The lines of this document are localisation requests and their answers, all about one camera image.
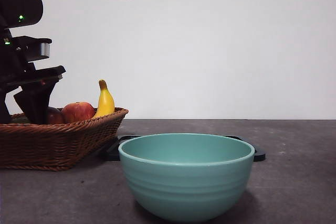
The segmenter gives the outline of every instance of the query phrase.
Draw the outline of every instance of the black tray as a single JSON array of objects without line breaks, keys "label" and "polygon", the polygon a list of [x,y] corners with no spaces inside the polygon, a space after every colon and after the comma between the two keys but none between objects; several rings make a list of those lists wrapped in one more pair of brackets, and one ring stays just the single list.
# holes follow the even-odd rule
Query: black tray
[{"label": "black tray", "polygon": [[[99,156],[105,160],[105,161],[120,161],[119,158],[119,151],[118,151],[118,147],[119,145],[128,140],[128,139],[132,139],[135,137],[139,137],[136,135],[127,135],[127,136],[116,136],[115,138],[111,139],[99,152]],[[252,145],[255,149],[255,154],[254,154],[254,162],[259,162],[259,161],[263,161],[266,159],[266,153],[259,147],[256,146],[250,142],[248,142],[245,138],[240,137],[240,136],[226,136],[226,137],[231,137],[231,138],[235,138],[238,140],[242,140],[246,143],[249,143],[250,145]]]}]

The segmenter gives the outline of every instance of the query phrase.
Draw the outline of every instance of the bowl rim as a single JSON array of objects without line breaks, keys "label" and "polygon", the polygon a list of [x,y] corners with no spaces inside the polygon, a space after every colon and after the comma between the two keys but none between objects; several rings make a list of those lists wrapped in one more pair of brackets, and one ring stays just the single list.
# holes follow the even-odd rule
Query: bowl rim
[{"label": "bowl rim", "polygon": [[[162,136],[162,135],[204,135],[204,136],[215,136],[215,137],[228,138],[232,141],[236,141],[236,142],[240,142],[240,143],[245,144],[246,146],[248,146],[251,149],[251,151],[243,157],[230,159],[230,160],[227,160],[227,161],[201,162],[201,163],[179,163],[179,162],[165,162],[165,161],[157,161],[157,160],[152,160],[152,159],[141,158],[141,157],[137,157],[137,156],[133,156],[131,154],[128,154],[122,149],[123,146],[125,144],[129,143],[129,142],[136,141],[136,140],[141,139],[141,138],[147,138],[147,137],[153,137],[153,136]],[[241,162],[243,160],[249,159],[255,153],[254,147],[251,144],[249,144],[245,141],[238,140],[238,139],[228,137],[228,136],[221,136],[221,135],[214,135],[214,134],[203,134],[203,133],[159,133],[159,134],[139,136],[139,137],[135,137],[135,138],[132,138],[132,139],[129,139],[129,140],[126,140],[126,141],[122,142],[118,147],[118,151],[119,151],[120,155],[122,155],[124,157],[127,157],[129,159],[141,162],[141,163],[157,164],[157,165],[165,165],[165,166],[187,166],[187,167],[217,166],[217,165],[237,163],[237,162]]]}]

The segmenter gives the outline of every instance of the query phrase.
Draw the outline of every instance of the black object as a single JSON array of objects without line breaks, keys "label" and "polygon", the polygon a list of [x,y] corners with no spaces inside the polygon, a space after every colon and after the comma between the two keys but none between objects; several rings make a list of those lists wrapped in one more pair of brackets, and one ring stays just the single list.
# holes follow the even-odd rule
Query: black object
[{"label": "black object", "polygon": [[63,66],[35,69],[32,61],[49,58],[51,39],[12,37],[10,28],[40,21],[42,0],[0,0],[0,123],[11,120],[6,94],[21,86],[16,103],[31,123],[45,124],[50,94],[65,72]]},{"label": "black object", "polygon": [[[114,137],[113,139],[111,139],[111,141],[109,141],[99,152],[99,156],[105,160],[105,161],[120,161],[119,158],[119,151],[118,151],[118,147],[119,145],[129,139],[132,138],[136,138],[139,136],[134,136],[134,135],[128,135],[128,136],[120,136],[120,137]],[[238,140],[242,140],[246,143],[249,143],[245,138],[239,137],[239,136],[227,136],[227,137],[231,137],[231,138],[235,138]],[[250,145],[252,145],[255,149],[255,154],[254,154],[254,162],[259,162],[259,161],[264,161],[266,159],[266,153],[259,148],[258,146],[249,143]]]}]

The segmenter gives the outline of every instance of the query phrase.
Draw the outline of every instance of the white wall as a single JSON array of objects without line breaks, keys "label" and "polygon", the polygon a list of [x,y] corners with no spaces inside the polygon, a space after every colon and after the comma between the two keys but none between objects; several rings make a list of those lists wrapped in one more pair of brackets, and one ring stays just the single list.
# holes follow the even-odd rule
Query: white wall
[{"label": "white wall", "polygon": [[336,0],[43,2],[12,34],[53,40],[51,106],[97,106],[104,78],[128,119],[336,119]]}]

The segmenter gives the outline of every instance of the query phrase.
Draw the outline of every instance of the basket rim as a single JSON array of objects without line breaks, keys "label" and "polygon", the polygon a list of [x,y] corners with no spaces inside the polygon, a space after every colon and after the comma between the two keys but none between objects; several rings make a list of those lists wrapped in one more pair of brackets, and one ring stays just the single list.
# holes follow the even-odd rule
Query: basket rim
[{"label": "basket rim", "polygon": [[[76,129],[82,126],[90,126],[103,123],[105,121],[116,120],[119,118],[123,118],[126,114],[128,114],[128,110],[124,108],[116,107],[116,111],[112,114],[100,116],[98,118],[90,118],[82,121],[77,121],[73,123],[62,123],[62,124],[34,124],[34,123],[8,123],[8,124],[0,124],[0,129],[4,128],[27,128],[27,129],[39,129],[39,130],[51,130],[51,129]],[[24,116],[24,113],[13,114],[12,117],[20,117]]]}]

